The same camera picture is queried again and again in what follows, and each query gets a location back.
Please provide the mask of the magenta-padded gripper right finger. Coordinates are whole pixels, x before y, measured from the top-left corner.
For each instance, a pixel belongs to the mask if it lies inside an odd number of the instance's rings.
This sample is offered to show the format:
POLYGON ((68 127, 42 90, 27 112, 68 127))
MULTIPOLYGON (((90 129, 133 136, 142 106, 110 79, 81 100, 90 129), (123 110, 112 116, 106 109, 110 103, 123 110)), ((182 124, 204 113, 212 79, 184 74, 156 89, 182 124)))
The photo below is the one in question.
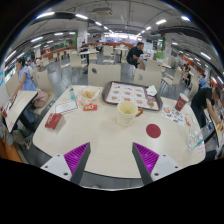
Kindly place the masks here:
POLYGON ((182 169, 168 155, 159 155, 138 143, 133 143, 132 153, 144 185, 148 185, 182 169))

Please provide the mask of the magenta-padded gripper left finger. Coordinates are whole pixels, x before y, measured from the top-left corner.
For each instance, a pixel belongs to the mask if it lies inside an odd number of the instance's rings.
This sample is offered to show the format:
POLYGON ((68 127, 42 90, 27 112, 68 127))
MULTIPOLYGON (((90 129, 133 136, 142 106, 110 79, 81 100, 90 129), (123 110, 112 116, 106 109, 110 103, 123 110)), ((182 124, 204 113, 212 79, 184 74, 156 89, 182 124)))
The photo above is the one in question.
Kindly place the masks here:
POLYGON ((42 169, 78 185, 90 152, 90 143, 87 142, 66 154, 56 154, 42 166, 42 169))

